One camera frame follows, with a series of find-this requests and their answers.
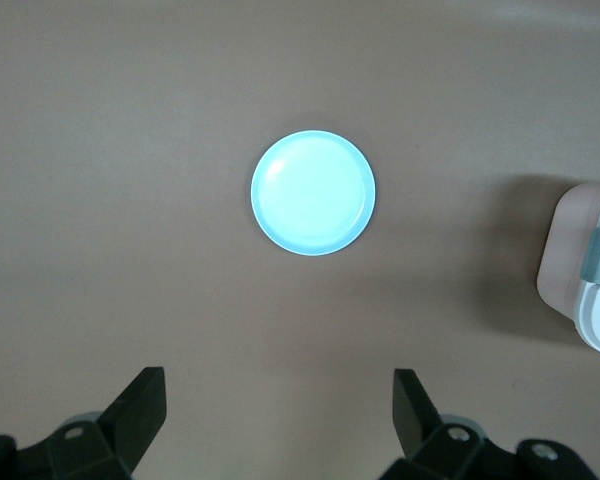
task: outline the light blue round plate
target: light blue round plate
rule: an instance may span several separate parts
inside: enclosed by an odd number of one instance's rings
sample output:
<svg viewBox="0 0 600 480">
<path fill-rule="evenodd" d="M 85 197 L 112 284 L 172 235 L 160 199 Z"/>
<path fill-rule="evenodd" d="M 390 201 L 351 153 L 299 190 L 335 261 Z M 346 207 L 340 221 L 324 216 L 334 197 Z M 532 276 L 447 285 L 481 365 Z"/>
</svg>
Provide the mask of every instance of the light blue round plate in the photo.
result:
<svg viewBox="0 0 600 480">
<path fill-rule="evenodd" d="M 300 255 L 325 255 L 365 229 L 376 187 L 364 155 L 329 132 L 298 132 L 263 155 L 251 183 L 251 204 L 264 233 Z"/>
</svg>

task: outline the plastic food container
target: plastic food container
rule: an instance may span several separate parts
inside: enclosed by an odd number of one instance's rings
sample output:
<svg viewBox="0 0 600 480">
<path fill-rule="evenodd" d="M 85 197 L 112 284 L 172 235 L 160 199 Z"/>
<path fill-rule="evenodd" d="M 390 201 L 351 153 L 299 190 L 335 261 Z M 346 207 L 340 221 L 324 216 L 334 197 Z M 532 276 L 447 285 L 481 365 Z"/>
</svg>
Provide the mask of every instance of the plastic food container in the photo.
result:
<svg viewBox="0 0 600 480">
<path fill-rule="evenodd" d="M 538 273 L 538 292 L 571 318 L 600 352 L 600 183 L 585 183 L 560 200 Z"/>
</svg>

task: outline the gray table surface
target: gray table surface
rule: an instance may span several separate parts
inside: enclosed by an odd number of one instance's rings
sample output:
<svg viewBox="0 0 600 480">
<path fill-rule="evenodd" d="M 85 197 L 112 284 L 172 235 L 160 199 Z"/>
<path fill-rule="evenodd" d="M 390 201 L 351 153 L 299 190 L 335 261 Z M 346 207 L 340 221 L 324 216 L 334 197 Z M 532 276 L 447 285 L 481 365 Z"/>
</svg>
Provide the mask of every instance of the gray table surface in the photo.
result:
<svg viewBox="0 0 600 480">
<path fill-rule="evenodd" d="M 249 204 L 303 129 L 378 189 L 320 258 Z M 31 444 L 164 365 L 138 479 L 372 480 L 411 367 L 501 446 L 600 475 L 600 354 L 534 285 L 586 181 L 600 0 L 0 1 L 0 432 Z"/>
</svg>

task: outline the plate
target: plate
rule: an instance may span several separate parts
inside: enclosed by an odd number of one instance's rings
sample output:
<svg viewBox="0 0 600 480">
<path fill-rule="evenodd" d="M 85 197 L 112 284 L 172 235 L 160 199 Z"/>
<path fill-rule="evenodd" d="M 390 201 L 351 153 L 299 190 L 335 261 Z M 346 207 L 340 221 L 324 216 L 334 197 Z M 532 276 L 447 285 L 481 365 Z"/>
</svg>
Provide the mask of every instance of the plate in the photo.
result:
<svg viewBox="0 0 600 480">
<path fill-rule="evenodd" d="M 276 142 L 251 183 L 258 224 L 277 245 L 300 255 L 325 255 L 353 242 L 375 205 L 369 163 L 351 142 L 310 130 Z"/>
</svg>

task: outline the white container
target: white container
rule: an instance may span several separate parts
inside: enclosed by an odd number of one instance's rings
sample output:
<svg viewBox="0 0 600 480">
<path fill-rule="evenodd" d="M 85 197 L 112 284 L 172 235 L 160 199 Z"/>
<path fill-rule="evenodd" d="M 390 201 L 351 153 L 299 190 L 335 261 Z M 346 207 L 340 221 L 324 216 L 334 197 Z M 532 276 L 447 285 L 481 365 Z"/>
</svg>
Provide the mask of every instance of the white container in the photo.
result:
<svg viewBox="0 0 600 480">
<path fill-rule="evenodd" d="M 538 273 L 538 292 L 600 352 L 600 183 L 560 200 Z"/>
</svg>

